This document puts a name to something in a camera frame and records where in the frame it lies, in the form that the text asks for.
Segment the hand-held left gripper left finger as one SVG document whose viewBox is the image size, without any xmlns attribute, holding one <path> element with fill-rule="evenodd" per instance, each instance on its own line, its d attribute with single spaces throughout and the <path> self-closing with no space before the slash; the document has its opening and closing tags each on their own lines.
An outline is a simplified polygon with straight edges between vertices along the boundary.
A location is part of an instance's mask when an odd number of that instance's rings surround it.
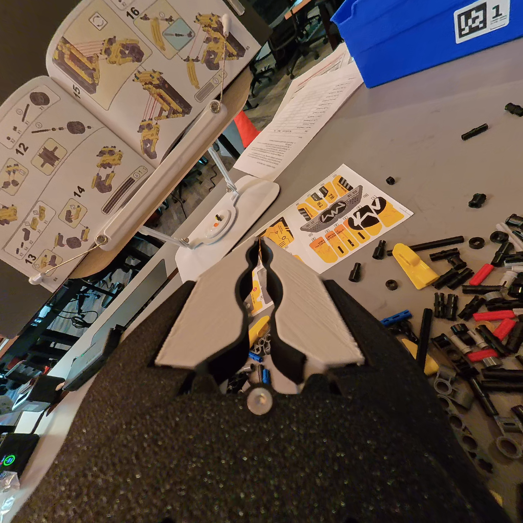
<svg viewBox="0 0 523 523">
<path fill-rule="evenodd" d="M 250 350 L 244 301 L 252 291 L 259 241 L 247 240 L 192 284 L 154 363 L 198 374 L 235 374 Z"/>
</svg>

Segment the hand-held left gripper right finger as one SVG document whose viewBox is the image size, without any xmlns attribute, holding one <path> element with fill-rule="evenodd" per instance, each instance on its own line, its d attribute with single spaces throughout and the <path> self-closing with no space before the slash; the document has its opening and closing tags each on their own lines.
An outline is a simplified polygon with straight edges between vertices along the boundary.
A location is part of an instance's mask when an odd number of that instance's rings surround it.
<svg viewBox="0 0 523 523">
<path fill-rule="evenodd" d="M 271 360 L 300 392 L 309 377 L 365 364 L 364 353 L 331 297 L 326 281 L 268 238 L 260 257 L 273 302 Z"/>
</svg>

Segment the yellow sticker sheet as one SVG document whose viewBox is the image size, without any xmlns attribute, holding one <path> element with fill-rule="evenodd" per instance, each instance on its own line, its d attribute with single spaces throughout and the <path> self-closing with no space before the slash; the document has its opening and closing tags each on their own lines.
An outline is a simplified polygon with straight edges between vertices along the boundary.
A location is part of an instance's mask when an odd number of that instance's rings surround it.
<svg viewBox="0 0 523 523">
<path fill-rule="evenodd" d="M 269 238 L 322 274 L 412 215 L 343 164 L 255 235 Z"/>
</svg>

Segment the yellow toy panel piece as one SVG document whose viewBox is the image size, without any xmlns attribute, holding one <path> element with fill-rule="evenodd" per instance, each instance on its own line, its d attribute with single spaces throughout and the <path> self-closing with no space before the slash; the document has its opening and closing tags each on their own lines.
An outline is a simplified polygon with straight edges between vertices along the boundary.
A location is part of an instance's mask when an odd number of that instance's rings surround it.
<svg viewBox="0 0 523 523">
<path fill-rule="evenodd" d="M 417 290 L 432 285 L 440 277 L 405 244 L 396 244 L 392 255 Z"/>
</svg>

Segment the pile of toy building pieces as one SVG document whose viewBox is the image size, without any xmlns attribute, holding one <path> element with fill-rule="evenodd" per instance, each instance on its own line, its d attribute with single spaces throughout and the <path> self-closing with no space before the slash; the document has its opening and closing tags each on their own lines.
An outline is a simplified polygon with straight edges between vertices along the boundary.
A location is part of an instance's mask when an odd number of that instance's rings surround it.
<svg viewBox="0 0 523 523">
<path fill-rule="evenodd" d="M 358 89 L 329 123 L 306 159 L 326 160 L 321 174 L 340 160 L 383 190 L 413 215 L 342 260 L 344 283 L 381 318 L 394 313 L 387 329 L 403 342 L 416 336 L 411 321 L 423 324 L 431 308 L 430 337 L 450 345 L 452 356 L 493 353 L 471 346 L 474 314 L 500 315 L 506 298 L 500 276 L 511 278 L 504 258 L 522 257 L 522 247 L 488 239 L 509 214 L 522 211 L 522 118 L 503 110 L 501 102 L 464 97 L 388 107 L 371 92 Z M 417 290 L 392 251 L 409 246 L 440 277 Z M 491 313 L 488 307 L 497 308 Z"/>
</svg>

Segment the small black box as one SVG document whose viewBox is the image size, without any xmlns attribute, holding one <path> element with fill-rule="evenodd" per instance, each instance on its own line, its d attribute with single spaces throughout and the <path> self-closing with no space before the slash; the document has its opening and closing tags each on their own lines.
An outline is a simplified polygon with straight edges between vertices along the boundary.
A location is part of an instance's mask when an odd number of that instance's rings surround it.
<svg viewBox="0 0 523 523">
<path fill-rule="evenodd" d="M 11 412 L 40 413 L 57 401 L 64 378 L 38 375 L 17 390 Z"/>
</svg>

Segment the orange traffic cone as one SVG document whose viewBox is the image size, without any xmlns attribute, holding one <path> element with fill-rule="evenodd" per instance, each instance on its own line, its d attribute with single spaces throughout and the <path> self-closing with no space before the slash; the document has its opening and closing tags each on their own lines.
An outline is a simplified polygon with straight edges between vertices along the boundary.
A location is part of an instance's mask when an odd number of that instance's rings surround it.
<svg viewBox="0 0 523 523">
<path fill-rule="evenodd" d="M 235 116 L 234 123 L 238 129 L 243 147 L 248 148 L 249 145 L 258 137 L 260 131 L 254 126 L 243 110 Z"/>
</svg>

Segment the printed paper sheet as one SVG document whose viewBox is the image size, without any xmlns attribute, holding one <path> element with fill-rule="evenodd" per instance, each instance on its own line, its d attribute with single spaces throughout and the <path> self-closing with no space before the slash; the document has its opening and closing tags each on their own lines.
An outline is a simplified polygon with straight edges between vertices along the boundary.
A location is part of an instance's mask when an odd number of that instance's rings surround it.
<svg viewBox="0 0 523 523">
<path fill-rule="evenodd" d="M 362 84 L 346 45 L 339 45 L 291 82 L 272 121 L 240 155 L 234 168 L 275 181 Z"/>
</svg>

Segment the black device with green light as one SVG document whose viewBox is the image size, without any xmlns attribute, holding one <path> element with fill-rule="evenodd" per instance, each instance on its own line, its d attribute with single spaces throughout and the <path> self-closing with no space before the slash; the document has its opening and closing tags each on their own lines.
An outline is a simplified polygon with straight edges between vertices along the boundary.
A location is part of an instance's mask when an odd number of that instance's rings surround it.
<svg viewBox="0 0 523 523">
<path fill-rule="evenodd" d="M 37 434 L 6 433 L 1 435 L 1 474 L 22 474 L 29 462 L 40 436 Z"/>
</svg>

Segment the black office chair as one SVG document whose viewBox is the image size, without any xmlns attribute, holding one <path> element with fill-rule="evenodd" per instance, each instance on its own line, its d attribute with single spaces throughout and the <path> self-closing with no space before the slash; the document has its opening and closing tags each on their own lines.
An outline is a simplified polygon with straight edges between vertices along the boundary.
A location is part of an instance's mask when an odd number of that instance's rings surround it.
<svg viewBox="0 0 523 523">
<path fill-rule="evenodd" d="M 288 11 L 288 19 L 291 20 L 294 27 L 295 35 L 293 40 L 297 44 L 286 72 L 286 75 L 288 75 L 291 80 L 296 77 L 294 70 L 301 58 L 305 58 L 310 54 L 312 54 L 316 60 L 319 58 L 319 52 L 313 46 L 318 42 L 323 42 L 325 39 L 325 37 L 319 33 L 321 29 L 319 23 L 320 17 L 317 15 L 310 18 L 310 10 L 310 8 L 305 7 L 294 13 L 291 7 Z"/>
</svg>

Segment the blue plastic storage bin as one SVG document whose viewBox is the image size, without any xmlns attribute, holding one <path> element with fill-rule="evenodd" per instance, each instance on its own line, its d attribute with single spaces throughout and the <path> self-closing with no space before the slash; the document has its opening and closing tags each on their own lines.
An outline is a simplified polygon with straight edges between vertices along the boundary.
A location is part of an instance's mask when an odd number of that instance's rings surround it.
<svg viewBox="0 0 523 523">
<path fill-rule="evenodd" d="M 367 88 L 522 37 L 522 1 L 344 1 L 331 17 Z"/>
</svg>

